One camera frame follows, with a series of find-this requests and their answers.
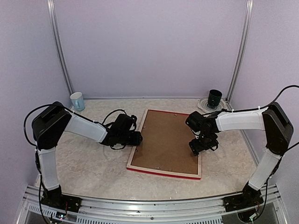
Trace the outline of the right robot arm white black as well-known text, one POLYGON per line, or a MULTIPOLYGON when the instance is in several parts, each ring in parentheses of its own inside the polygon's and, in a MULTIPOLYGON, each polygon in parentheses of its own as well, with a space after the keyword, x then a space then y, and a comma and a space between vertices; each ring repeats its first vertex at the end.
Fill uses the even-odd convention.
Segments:
POLYGON ((291 149, 293 125, 277 102, 238 111, 222 109, 204 116, 191 113, 186 121, 195 138, 189 142, 194 155, 218 148, 217 134, 232 130, 260 130, 265 132, 266 150, 255 172, 238 196, 224 199, 227 210, 246 208, 263 203, 261 188, 276 172, 284 154, 291 149))

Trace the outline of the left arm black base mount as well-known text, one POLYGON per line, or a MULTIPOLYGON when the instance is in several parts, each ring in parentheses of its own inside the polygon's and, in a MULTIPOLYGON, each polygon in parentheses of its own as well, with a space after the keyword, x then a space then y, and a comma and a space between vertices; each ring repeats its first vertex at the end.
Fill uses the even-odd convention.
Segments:
POLYGON ((80 197, 69 196, 69 195, 54 195, 54 196, 43 196, 41 204, 66 212, 78 213, 81 206, 82 199, 80 197))

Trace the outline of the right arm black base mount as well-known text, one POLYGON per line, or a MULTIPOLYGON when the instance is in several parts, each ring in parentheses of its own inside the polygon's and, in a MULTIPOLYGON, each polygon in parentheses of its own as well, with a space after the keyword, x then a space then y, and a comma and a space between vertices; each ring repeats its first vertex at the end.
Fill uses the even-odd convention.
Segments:
POLYGON ((227 196, 223 198, 223 203, 226 212, 236 211, 245 209, 248 207, 256 206, 258 204, 263 204, 263 197, 257 196, 252 198, 244 194, 239 194, 235 196, 227 196))

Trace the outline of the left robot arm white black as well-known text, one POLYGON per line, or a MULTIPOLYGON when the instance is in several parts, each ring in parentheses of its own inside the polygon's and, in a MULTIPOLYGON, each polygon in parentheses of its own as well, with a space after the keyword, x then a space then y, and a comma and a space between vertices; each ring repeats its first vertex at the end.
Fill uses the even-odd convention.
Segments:
POLYGON ((56 167, 56 147, 63 133, 73 133, 111 149, 115 149, 115 145, 139 146, 143 137, 136 130, 136 122, 135 115, 128 116, 124 111, 115 121, 104 124, 75 113, 58 101, 46 105, 33 119, 32 131, 47 200, 57 208, 65 204, 56 167))

